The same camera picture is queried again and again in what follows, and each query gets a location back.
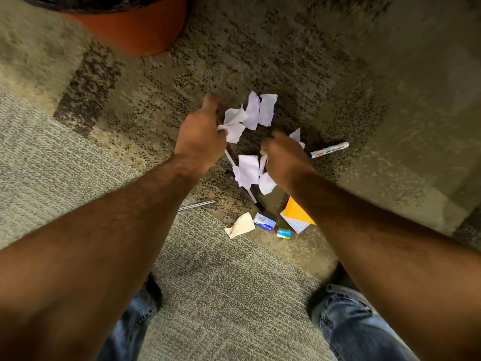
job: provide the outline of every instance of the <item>person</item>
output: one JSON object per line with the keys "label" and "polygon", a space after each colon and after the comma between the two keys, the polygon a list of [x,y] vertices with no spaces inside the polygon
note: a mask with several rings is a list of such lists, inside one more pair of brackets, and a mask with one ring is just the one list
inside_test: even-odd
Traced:
{"label": "person", "polygon": [[[162,302],[149,271],[182,200],[226,148],[217,108],[207,96],[187,116],[167,161],[0,251],[1,359],[137,358]],[[481,358],[479,253],[316,175],[281,132],[262,150],[351,275],[339,267],[308,304],[339,360],[414,359],[410,349]]]}

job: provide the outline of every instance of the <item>jeans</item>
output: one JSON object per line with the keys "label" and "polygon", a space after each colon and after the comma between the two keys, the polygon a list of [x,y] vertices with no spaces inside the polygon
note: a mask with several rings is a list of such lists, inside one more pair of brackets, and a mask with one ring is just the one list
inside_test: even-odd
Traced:
{"label": "jeans", "polygon": [[[371,311],[360,293],[337,286],[321,307],[319,328],[339,361],[417,361],[388,324]],[[156,313],[154,297],[148,291],[138,291],[97,360],[136,361]]]}
{"label": "jeans", "polygon": [[417,360],[361,293],[328,285],[320,304],[319,328],[339,361]]}

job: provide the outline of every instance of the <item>black shoe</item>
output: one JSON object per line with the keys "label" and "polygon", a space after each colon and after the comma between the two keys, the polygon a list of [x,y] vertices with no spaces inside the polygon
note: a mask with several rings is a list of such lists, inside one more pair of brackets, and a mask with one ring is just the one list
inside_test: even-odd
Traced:
{"label": "black shoe", "polygon": [[155,282],[152,273],[149,273],[147,276],[147,280],[145,280],[142,289],[152,297],[157,311],[159,311],[160,307],[162,306],[162,291],[160,290],[159,285],[157,285]]}
{"label": "black shoe", "polygon": [[344,269],[343,265],[338,262],[336,269],[334,270],[332,276],[326,284],[322,284],[307,300],[306,311],[309,319],[317,328],[319,327],[319,317],[322,312],[321,303],[328,296],[332,295],[328,291],[330,285],[340,285],[348,287],[352,290],[359,291],[357,286],[354,284],[352,279],[349,277],[348,273]]}

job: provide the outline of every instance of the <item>eraser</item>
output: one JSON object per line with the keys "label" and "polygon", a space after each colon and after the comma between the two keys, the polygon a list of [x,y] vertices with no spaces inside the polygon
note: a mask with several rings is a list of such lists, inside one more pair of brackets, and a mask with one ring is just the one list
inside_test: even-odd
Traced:
{"label": "eraser", "polygon": [[276,222],[268,217],[263,216],[261,213],[257,213],[256,217],[254,218],[254,224],[257,224],[261,228],[267,229],[268,231],[272,232],[274,230],[274,226]]}
{"label": "eraser", "polygon": [[291,239],[292,232],[287,229],[282,229],[282,228],[277,228],[276,234],[278,237],[285,238],[285,239]]}

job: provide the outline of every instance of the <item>orange sticky note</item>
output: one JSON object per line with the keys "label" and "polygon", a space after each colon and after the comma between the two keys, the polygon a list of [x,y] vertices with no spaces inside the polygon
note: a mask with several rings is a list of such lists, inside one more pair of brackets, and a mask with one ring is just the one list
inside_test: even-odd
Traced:
{"label": "orange sticky note", "polygon": [[297,204],[292,197],[289,198],[287,201],[286,209],[284,210],[284,215],[291,219],[301,220],[306,223],[314,224],[314,221],[311,219],[309,215],[304,211],[303,208]]}

